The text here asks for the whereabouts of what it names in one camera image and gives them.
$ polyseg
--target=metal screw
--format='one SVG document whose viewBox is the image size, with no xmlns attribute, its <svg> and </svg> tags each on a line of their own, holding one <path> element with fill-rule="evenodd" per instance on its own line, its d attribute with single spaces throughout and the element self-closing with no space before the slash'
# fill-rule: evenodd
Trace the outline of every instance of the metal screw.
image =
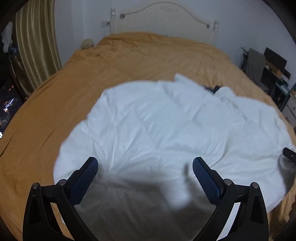
<svg viewBox="0 0 296 241">
<path fill-rule="evenodd" d="M 230 179 L 225 179 L 224 183 L 229 186 L 230 184 L 232 184 L 232 181 Z"/>
<path fill-rule="evenodd" d="M 32 188 L 33 188 L 33 189 L 36 189 L 38 186 L 39 186 L 38 183 L 34 183 L 34 184 L 32 185 Z"/>
<path fill-rule="evenodd" d="M 61 179 L 61 180 L 58 181 L 58 184 L 63 186 L 63 185 L 65 185 L 66 182 L 67 182 L 66 179 Z"/>
<path fill-rule="evenodd" d="M 258 188 L 258 187 L 259 187 L 258 183 L 252 183 L 252 186 L 253 186 L 254 188 Z"/>
</svg>

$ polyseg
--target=bed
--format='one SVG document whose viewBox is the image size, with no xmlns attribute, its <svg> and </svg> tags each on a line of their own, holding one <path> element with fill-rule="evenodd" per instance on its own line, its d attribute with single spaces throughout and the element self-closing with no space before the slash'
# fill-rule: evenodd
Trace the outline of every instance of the bed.
<svg viewBox="0 0 296 241">
<path fill-rule="evenodd" d="M 62 142 L 86 118 L 104 89 L 133 80 L 173 80 L 181 73 L 210 88 L 229 86 L 236 95 L 276 108 L 213 46 L 218 38 L 217 20 L 201 20 L 174 1 L 149 1 L 115 16 L 112 9 L 112 35 L 94 48 L 76 51 L 21 107 L 0 142 L 0 216 L 17 240 L 22 240 L 32 183 L 54 183 L 53 166 Z M 292 127 L 279 115 L 296 145 Z M 288 221 L 295 193 L 294 185 L 268 214 L 271 237 Z M 54 212 L 63 233 L 70 237 L 55 206 Z"/>
</svg>

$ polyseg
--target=beige round object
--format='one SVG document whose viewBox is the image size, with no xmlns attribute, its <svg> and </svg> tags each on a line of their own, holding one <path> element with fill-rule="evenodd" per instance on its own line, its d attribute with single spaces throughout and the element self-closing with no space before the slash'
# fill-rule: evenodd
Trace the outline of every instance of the beige round object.
<svg viewBox="0 0 296 241">
<path fill-rule="evenodd" d="M 92 48 L 93 46 L 94 46 L 94 42 L 92 39 L 85 39 L 81 44 L 82 49 L 89 49 L 89 48 Z"/>
</svg>

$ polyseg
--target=white cloth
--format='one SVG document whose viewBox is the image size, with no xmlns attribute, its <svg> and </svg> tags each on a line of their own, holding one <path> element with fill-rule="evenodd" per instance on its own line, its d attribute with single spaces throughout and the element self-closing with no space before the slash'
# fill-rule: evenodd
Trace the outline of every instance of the white cloth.
<svg viewBox="0 0 296 241">
<path fill-rule="evenodd" d="M 98 174 L 75 208 L 98 240 L 188 241 L 215 209 L 192 171 L 195 157 L 235 184 L 259 183 L 271 211 L 295 177 L 292 163 L 279 162 L 284 147 L 295 150 L 275 109 L 177 74 L 105 90 L 62 144 L 54 181 L 93 156 Z"/>
<path fill-rule="evenodd" d="M 11 39 L 12 27 L 13 27 L 13 23 L 9 22 L 1 34 L 4 53 L 8 52 L 8 48 L 12 44 L 12 39 Z"/>
</svg>

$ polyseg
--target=gray cloth on chair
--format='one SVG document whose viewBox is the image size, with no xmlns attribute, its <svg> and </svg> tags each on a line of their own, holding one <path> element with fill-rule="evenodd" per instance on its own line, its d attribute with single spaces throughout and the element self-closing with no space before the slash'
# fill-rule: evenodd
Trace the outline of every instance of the gray cloth on chair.
<svg viewBox="0 0 296 241">
<path fill-rule="evenodd" d="M 269 89 L 261 82 L 262 73 L 265 66 L 265 56 L 256 50 L 250 48 L 247 61 L 246 75 L 261 89 Z"/>
</svg>

